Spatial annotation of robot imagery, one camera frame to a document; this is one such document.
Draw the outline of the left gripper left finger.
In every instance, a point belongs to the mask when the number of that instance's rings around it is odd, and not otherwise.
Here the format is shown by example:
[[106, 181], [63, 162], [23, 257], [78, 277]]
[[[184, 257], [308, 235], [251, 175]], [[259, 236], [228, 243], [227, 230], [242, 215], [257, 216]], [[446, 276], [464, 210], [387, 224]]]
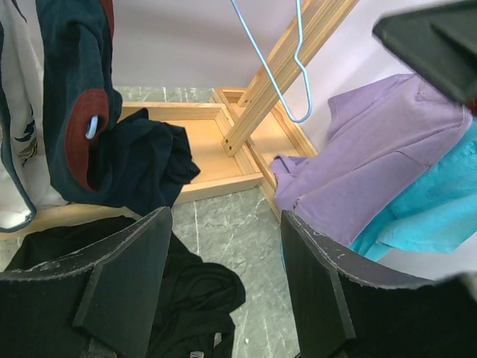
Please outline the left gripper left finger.
[[82, 357], [92, 341], [144, 357], [171, 236], [161, 207], [85, 248], [1, 273], [1, 355]]

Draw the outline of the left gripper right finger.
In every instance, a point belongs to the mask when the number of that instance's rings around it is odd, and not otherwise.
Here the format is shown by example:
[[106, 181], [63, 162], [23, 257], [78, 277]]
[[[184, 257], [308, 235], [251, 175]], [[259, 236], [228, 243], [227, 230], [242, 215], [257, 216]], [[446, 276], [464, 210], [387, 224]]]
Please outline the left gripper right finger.
[[301, 357], [474, 357], [476, 274], [427, 280], [281, 215]]

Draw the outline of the black tank top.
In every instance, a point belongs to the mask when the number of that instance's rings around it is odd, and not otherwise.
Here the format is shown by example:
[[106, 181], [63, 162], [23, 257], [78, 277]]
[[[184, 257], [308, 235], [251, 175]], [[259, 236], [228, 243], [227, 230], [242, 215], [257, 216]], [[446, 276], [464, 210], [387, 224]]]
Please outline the black tank top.
[[[27, 235], [6, 269], [30, 269], [91, 245], [134, 223], [125, 216]], [[170, 238], [148, 357], [231, 357], [236, 326], [230, 316], [245, 302], [239, 276], [205, 263]]]

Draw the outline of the blue wire hanger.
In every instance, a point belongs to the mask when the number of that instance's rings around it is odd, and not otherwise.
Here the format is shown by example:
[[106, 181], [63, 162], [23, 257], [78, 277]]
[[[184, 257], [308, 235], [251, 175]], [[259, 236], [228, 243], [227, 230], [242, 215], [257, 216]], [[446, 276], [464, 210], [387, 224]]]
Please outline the blue wire hanger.
[[[312, 25], [313, 15], [311, 12], [315, 10], [314, 5], [311, 1], [295, 2], [296, 16], [291, 20], [285, 32], [267, 56], [264, 56], [260, 51], [235, 1], [232, 2], [232, 6], [262, 64], [262, 68], [250, 82], [244, 100], [248, 101], [249, 104], [255, 104], [259, 96], [265, 94], [266, 90], [271, 87], [277, 93], [277, 98], [282, 102], [285, 113], [293, 123], [300, 124], [306, 121], [311, 116], [313, 109], [309, 76], [306, 71], [306, 62], [310, 60], [312, 53], [306, 53], [304, 36], [306, 30], [309, 30]], [[283, 98], [283, 93], [291, 86], [298, 75], [303, 76], [307, 104], [307, 111], [301, 118], [293, 117]]]

